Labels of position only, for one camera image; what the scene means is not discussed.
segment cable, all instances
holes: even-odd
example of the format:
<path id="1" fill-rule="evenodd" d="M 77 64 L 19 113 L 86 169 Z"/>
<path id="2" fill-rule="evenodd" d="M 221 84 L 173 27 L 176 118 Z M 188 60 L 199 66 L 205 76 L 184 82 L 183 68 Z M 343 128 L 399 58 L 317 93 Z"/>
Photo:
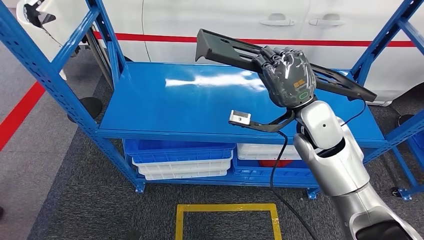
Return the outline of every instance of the cable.
<path id="1" fill-rule="evenodd" d="M 363 101 L 363 108 L 362 108 L 362 110 L 358 114 L 356 114 L 355 116 L 349 118 L 349 120 L 345 121 L 340 127 L 343 127 L 344 125 L 348 124 L 350 121 L 352 121 L 353 119 L 355 119 L 356 117 L 358 117 L 359 115 L 361 115 L 365 111 L 365 108 L 367 107 L 367 103 L 365 102 L 365 99 L 363 99 L 361 95 L 358 94 L 358 96 Z"/>
<path id="2" fill-rule="evenodd" d="M 281 151 L 278 154 L 277 159 L 275 160 L 274 167 L 271 171 L 271 177 L 269 179 L 269 186 L 271 187 L 272 192 L 277 196 L 278 199 L 296 216 L 297 219 L 299 219 L 300 223 L 304 226 L 304 228 L 307 230 L 309 235 L 312 237 L 313 240 L 318 240 L 318 238 L 315 236 L 315 234 L 312 232 L 311 228 L 308 226 L 308 224 L 305 222 L 305 220 L 299 215 L 299 213 L 288 203 L 278 192 L 276 191 L 274 187 L 274 173 L 276 171 L 277 165 L 281 159 L 281 156 L 283 155 L 284 149 L 286 149 L 287 142 L 289 139 L 287 138 L 287 135 L 282 133 L 281 131 L 277 131 L 278 134 L 284 137 L 284 144 L 282 145 Z"/>

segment lower shelf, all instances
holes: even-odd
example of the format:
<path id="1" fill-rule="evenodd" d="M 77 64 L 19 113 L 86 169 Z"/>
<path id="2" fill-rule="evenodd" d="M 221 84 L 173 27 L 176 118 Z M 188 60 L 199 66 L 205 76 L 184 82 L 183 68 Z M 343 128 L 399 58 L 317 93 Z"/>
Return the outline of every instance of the lower shelf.
<path id="1" fill-rule="evenodd" d="M 138 175 L 138 180 L 143 183 L 163 183 L 163 184 L 195 184 L 195 185 L 229 185 L 229 186 L 253 186 L 269 187 L 269 177 L 257 176 L 237 176 L 233 174 L 233 167 L 228 169 L 225 176 L 209 176 L 181 179 L 146 180 L 142 175 Z M 313 177 L 275 177 L 274 186 L 281 188 L 318 188 L 318 183 Z"/>

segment metal frame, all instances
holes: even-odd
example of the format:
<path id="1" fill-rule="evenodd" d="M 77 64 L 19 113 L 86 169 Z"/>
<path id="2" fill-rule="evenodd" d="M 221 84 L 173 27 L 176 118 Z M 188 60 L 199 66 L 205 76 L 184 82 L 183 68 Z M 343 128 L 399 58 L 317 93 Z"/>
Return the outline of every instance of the metal frame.
<path id="1" fill-rule="evenodd" d="M 107 46 L 113 86 L 116 86 L 124 69 L 127 67 L 124 55 L 118 44 L 118 40 L 115 36 L 115 32 L 106 14 L 102 1 L 86 1 L 89 7 L 89 12 L 51 63 L 2 2 L 0 2 L 0 40 L 34 76 L 34 78 L 48 91 L 63 110 L 72 116 L 78 126 L 94 141 L 94 143 L 104 152 L 113 164 L 135 186 L 135 191 L 142 193 L 144 191 L 146 180 L 136 173 L 136 171 L 132 168 L 131 163 L 128 162 L 114 147 L 114 145 L 107 138 L 104 138 L 101 132 L 98 131 L 99 125 L 90 116 L 67 83 L 58 74 L 93 23 L 97 25 L 97 29 L 99 29 L 102 39 Z M 424 38 L 419 35 L 415 28 L 408 22 L 408 19 L 422 2 L 424 2 L 424 0 L 404 0 L 371 45 L 360 57 L 358 62 L 353 66 L 350 72 L 352 73 L 355 81 L 364 85 L 372 62 L 400 29 L 402 29 L 408 37 L 411 38 L 418 49 L 424 54 Z M 410 136 L 422 131 L 423 129 L 424 111 L 418 113 L 400 127 L 387 134 L 387 143 L 373 150 L 370 154 L 365 156 L 364 159 L 364 163 L 367 163 L 371 159 L 393 149 L 413 186 L 412 189 L 402 191 L 401 193 L 402 196 L 407 196 L 407 199 L 409 199 L 408 194 L 423 191 L 424 187 L 417 184 L 417 181 L 412 176 L 408 167 L 404 164 L 405 162 L 403 161 L 402 156 L 400 156 L 399 151 L 396 149 L 396 145 L 407 140 Z M 417 155 L 416 153 L 415 155 L 420 159 L 420 163 L 423 164 L 423 154 L 421 153 Z M 222 177 L 203 177 L 199 179 L 171 179 L 152 182 L 235 186 L 269 185 L 267 181 L 259 181 L 254 177 L 234 178 L 234 180 Z M 307 194 L 311 199 L 316 198 L 316 195 L 319 192 L 316 182 L 312 183 L 310 179 L 299 179 L 296 183 L 283 179 L 280 183 L 276 183 L 275 185 L 280 187 L 308 188 Z"/>

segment blue shelf surface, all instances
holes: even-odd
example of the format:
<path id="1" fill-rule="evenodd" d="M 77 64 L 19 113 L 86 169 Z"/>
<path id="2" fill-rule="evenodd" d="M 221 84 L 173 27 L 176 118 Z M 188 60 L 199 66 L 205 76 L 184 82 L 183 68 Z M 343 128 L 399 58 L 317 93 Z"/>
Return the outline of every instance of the blue shelf surface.
<path id="1" fill-rule="evenodd" d="M 138 175 L 140 183 L 163 183 L 163 184 L 197 184 L 197 185 L 230 185 L 230 186 L 252 186 L 269 187 L 269 176 L 239 176 L 233 174 L 233 167 L 227 170 L 225 176 L 208 176 L 181 179 L 146 180 L 143 175 Z M 275 177 L 274 186 L 280 188 L 319 188 L 313 177 Z"/>
<path id="2" fill-rule="evenodd" d="M 347 120 L 361 111 L 361 100 L 316 90 L 335 114 Z M 268 123 L 286 110 L 275 106 L 254 72 L 226 65 L 128 62 L 97 133 L 105 138 L 281 144 L 275 133 L 228 123 L 231 110 Z M 368 107 L 349 127 L 361 147 L 377 148 L 384 139 Z M 296 122 L 283 128 L 293 142 Z"/>

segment stacked white trays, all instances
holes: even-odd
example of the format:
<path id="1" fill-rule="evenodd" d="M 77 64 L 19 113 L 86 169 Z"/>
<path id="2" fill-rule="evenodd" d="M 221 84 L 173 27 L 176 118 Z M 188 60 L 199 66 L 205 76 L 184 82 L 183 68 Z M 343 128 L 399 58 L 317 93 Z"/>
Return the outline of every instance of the stacked white trays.
<path id="1" fill-rule="evenodd" d="M 276 160 L 283 145 L 237 143 L 239 160 Z M 281 160 L 301 160 L 294 145 L 287 145 Z"/>
<path id="2" fill-rule="evenodd" d="M 212 160 L 135 163 L 131 156 L 127 157 L 138 167 L 138 172 L 144 175 L 146 180 L 185 179 L 227 175 L 233 151 L 230 158 Z"/>

